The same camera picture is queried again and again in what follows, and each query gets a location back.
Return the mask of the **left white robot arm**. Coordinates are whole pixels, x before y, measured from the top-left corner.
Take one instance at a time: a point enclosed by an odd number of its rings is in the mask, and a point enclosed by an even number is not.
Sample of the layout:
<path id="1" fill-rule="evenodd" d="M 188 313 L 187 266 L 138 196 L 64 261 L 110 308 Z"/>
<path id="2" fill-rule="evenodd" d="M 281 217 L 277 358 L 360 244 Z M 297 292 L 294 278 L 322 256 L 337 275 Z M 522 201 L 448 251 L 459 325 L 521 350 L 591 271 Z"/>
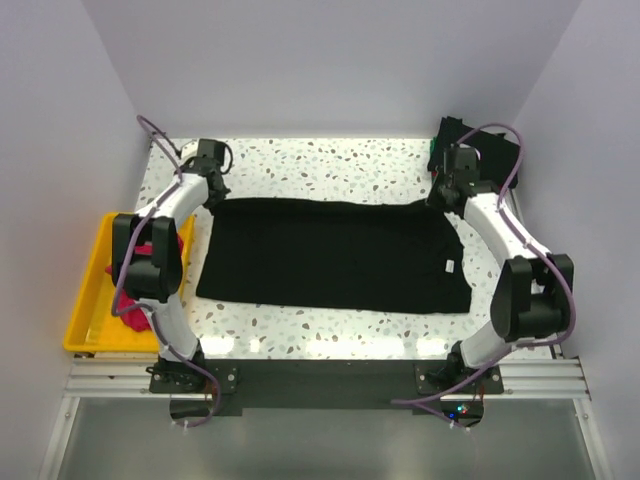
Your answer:
<path id="1" fill-rule="evenodd" d="M 140 310 L 151 325 L 159 356 L 177 362 L 173 382 L 185 392 L 200 390 L 207 368 L 195 359 L 200 342 L 188 326 L 179 296 L 183 277 L 178 230 L 200 207 L 212 211 L 230 189 L 224 176 L 234 156 L 220 140 L 199 139 L 181 151 L 182 163 L 169 185 L 133 214 L 118 214 L 111 227 L 111 315 Z"/>

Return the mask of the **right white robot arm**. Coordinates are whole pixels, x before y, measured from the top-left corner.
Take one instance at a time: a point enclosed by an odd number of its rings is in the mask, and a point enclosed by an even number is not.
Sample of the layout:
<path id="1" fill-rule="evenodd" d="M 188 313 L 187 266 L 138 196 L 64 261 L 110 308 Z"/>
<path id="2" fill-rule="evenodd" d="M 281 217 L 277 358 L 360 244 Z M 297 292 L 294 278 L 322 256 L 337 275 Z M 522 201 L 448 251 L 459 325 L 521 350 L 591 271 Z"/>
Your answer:
<path id="1" fill-rule="evenodd" d="M 459 342 L 445 369 L 448 386 L 469 392 L 488 369 L 515 348 L 550 346 L 569 336 L 576 323 L 574 263 L 535 240 L 504 200 L 505 193 L 480 175 L 477 149 L 445 149 L 427 205 L 454 213 L 481 237 L 501 267 L 489 320 Z"/>

